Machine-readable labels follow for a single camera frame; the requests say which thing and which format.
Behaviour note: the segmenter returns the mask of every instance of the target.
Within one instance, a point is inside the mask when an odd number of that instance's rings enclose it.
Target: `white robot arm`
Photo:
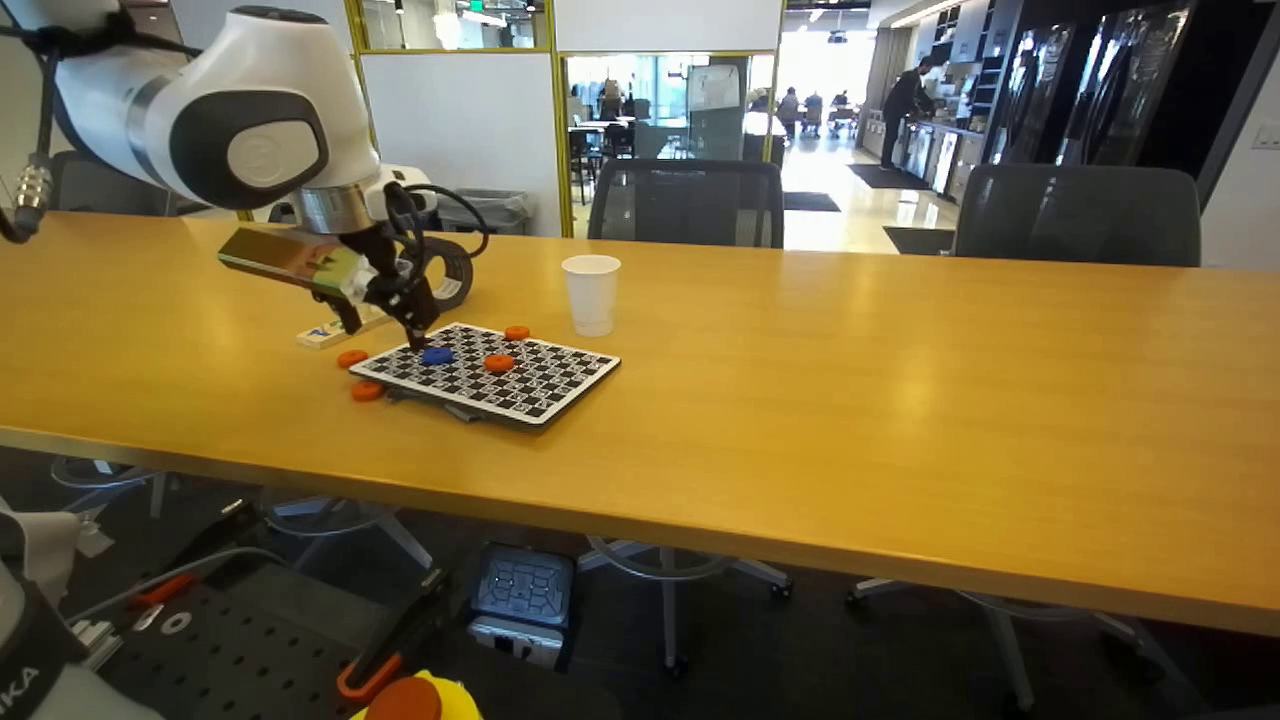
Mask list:
[[[0,7],[10,35],[35,51],[45,104],[79,154],[217,207],[293,195],[306,238],[336,238],[372,266],[364,301],[400,321],[410,343],[469,292],[476,251],[409,227],[410,215],[394,215],[409,187],[382,185],[382,215],[366,213],[380,160],[357,68],[319,16],[249,4],[229,11],[195,57],[134,34],[118,0],[0,0]],[[32,156],[10,221],[0,215],[8,240],[35,238],[47,131]],[[443,304],[425,280],[432,255],[443,255],[443,278],[457,286]]]

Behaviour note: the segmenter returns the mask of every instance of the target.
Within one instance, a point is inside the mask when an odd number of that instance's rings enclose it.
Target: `wooden table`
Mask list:
[[[0,247],[0,445],[1280,636],[1280,278],[595,246],[575,340],[582,240],[501,240],[457,321],[625,358],[530,431],[353,406],[336,353],[400,334],[301,343],[223,238]]]

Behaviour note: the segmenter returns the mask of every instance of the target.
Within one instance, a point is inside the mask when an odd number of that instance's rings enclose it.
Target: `floor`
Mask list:
[[[937,191],[869,187],[848,163],[872,163],[848,136],[790,139],[784,156],[784,191],[829,191],[838,213],[787,213],[784,247],[790,251],[878,251],[895,255],[883,226],[954,227],[954,204]],[[575,191],[570,227],[587,238],[591,187]]]
[[[47,481],[47,458],[0,453],[10,508],[60,508],[71,493]],[[79,560],[62,613],[155,573],[217,511],[256,496],[223,481],[181,476],[165,511],[147,515],[144,493],[100,511],[115,540]],[[400,511],[410,535],[448,573],[437,632],[419,661],[437,675],[463,680],[489,720],[1001,720],[1011,695],[1001,656],[971,604],[946,594],[878,595],[858,617],[843,609],[848,577],[790,569],[790,604],[773,609],[767,590],[717,577],[678,594],[687,675],[659,668],[659,594],[618,573],[575,577],[570,641],[564,668],[520,668],[463,632],[463,604],[489,550],[534,550],[575,556],[587,544],[564,531],[529,531],[432,511]],[[249,531],[253,544],[301,556],[280,531]],[[394,609],[419,569],[380,531],[319,544],[302,563],[311,579]],[[332,613],[329,602],[293,595],[293,617]],[[1019,619],[1025,656],[1038,691],[1033,720],[1164,720],[1193,715],[1184,695],[1207,710],[1280,702],[1280,646],[1256,636],[1151,628],[1193,686],[1151,675],[1098,625],[1080,613]]]

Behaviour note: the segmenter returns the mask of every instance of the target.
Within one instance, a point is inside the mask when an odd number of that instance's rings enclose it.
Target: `paper cup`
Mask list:
[[[564,266],[567,312],[579,337],[612,334],[614,255],[567,255]]]

